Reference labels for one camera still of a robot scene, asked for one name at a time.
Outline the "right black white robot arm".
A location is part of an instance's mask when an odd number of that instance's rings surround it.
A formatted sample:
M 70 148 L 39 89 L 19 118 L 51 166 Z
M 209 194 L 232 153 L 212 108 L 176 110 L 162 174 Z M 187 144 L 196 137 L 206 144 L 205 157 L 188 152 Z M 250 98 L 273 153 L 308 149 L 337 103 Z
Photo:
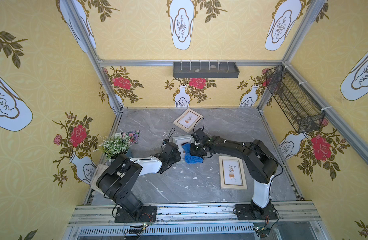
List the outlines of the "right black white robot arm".
M 225 154 L 243 160 L 254 180 L 254 193 L 248 213 L 255 219 L 273 213 L 270 187 L 279 163 L 262 141 L 242 143 L 197 133 L 191 136 L 195 140 L 190 146 L 190 153 L 193 156 L 203 158 L 208 153 Z

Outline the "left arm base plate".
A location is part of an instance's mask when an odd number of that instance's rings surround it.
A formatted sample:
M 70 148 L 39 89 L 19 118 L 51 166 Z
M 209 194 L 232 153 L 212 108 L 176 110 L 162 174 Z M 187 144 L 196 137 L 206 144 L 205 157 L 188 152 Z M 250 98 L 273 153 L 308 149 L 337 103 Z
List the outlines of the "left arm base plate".
M 143 206 L 140 213 L 135 216 L 127 213 L 124 208 L 117 208 L 115 223 L 148 223 L 155 222 L 157 206 Z

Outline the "blue microfiber cloth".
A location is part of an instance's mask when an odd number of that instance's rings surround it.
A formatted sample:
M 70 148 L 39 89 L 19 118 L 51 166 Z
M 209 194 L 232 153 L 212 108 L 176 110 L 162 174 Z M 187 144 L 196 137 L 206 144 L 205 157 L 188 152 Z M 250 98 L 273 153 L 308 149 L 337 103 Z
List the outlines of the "blue microfiber cloth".
M 182 144 L 183 153 L 184 153 L 184 160 L 187 164 L 197 164 L 197 163 L 203 163 L 203 158 L 198 156 L 193 156 L 190 153 L 190 143 L 184 143 Z

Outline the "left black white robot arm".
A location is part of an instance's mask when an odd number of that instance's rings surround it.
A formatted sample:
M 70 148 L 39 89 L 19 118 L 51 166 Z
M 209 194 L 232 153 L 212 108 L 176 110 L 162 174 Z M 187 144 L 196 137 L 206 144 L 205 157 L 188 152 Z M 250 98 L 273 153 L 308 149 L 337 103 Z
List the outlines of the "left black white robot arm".
M 96 186 L 104 196 L 113 200 L 131 217 L 140 218 L 144 205 L 132 192 L 138 177 L 162 174 L 179 161 L 181 161 L 179 147 L 172 142 L 166 142 L 157 154 L 148 158 L 129 158 L 125 154 L 120 154 L 99 176 Z

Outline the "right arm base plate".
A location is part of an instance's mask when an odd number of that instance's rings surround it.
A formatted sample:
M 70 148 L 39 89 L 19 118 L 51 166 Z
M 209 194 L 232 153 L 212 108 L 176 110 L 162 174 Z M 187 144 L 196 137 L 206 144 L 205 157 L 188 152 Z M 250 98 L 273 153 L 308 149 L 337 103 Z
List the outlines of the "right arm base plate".
M 237 215 L 238 220 L 277 220 L 279 215 L 274 205 L 269 202 L 264 208 L 259 207 L 255 203 L 237 204 L 232 211 Z

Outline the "grey-green picture frame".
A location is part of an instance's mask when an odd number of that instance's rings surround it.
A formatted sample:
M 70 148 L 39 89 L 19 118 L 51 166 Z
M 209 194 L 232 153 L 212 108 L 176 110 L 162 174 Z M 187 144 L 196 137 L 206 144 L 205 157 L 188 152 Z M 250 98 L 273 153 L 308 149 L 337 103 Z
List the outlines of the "grey-green picture frame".
M 190 145 L 194 144 L 194 139 L 191 135 L 173 137 L 174 143 L 179 147 L 181 159 L 185 161 L 185 156 L 190 152 Z

